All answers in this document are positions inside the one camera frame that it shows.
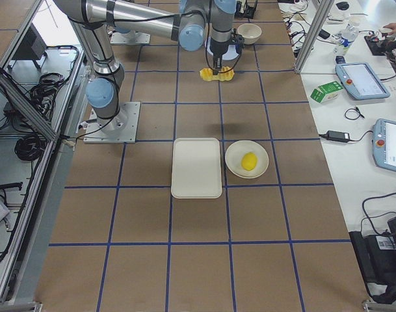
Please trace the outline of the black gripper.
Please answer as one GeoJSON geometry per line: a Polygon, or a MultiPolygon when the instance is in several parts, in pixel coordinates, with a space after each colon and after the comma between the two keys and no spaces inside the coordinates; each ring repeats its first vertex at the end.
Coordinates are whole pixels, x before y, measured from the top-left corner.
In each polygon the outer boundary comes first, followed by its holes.
{"type": "Polygon", "coordinates": [[[232,29],[221,31],[211,29],[210,50],[213,54],[213,71],[219,72],[222,69],[222,56],[227,53],[228,48],[232,45],[232,29]]]}

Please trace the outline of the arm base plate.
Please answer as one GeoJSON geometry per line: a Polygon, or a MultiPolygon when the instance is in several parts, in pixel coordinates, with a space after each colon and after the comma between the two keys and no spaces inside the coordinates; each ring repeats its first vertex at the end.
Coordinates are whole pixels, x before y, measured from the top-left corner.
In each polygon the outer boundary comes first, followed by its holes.
{"type": "Polygon", "coordinates": [[[129,31],[126,33],[114,32],[111,35],[111,44],[114,46],[137,46],[150,43],[151,36],[147,33],[129,31]]]}
{"type": "Polygon", "coordinates": [[[86,127],[83,142],[87,144],[118,144],[134,143],[137,135],[140,114],[140,102],[124,102],[120,104],[120,112],[108,123],[98,119],[91,109],[90,119],[96,119],[86,127]]]}

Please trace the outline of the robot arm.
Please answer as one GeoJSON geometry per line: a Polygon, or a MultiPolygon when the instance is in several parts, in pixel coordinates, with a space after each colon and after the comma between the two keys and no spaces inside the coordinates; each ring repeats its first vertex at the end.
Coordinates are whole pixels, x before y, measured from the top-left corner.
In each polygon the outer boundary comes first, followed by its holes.
{"type": "Polygon", "coordinates": [[[86,87],[86,98],[102,130],[124,125],[127,116],[119,104],[124,70],[115,58],[107,28],[119,33],[139,32],[169,38],[186,51],[203,44],[212,52],[201,76],[205,81],[229,81],[233,68],[222,59],[230,45],[241,47],[243,39],[233,30],[235,1],[180,1],[177,14],[131,1],[55,1],[69,21],[79,27],[77,37],[93,58],[95,78],[86,87]]]}

